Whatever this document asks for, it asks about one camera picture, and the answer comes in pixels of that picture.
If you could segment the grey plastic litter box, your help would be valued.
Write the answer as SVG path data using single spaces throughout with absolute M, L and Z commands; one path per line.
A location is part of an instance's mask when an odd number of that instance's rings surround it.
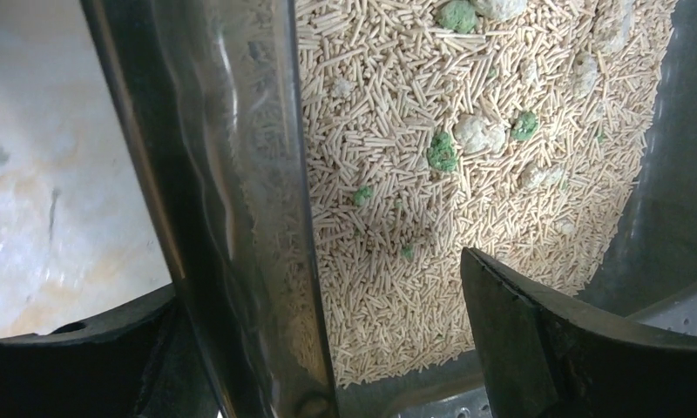
M 291 1 L 85 1 L 82 8 L 225 417 L 496 417 L 477 350 L 352 389 L 328 357 Z M 697 336 L 697 1 L 674 13 L 639 185 L 574 298 Z

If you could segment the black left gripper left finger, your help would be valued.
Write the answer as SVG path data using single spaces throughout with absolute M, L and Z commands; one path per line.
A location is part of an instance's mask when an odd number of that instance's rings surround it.
M 164 286 L 50 334 L 0 339 L 0 417 L 133 417 L 176 318 Z

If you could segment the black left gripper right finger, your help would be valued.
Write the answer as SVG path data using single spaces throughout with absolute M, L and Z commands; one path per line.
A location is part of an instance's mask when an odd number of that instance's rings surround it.
M 697 336 L 650 327 L 466 248 L 461 278 L 496 417 L 697 417 Z

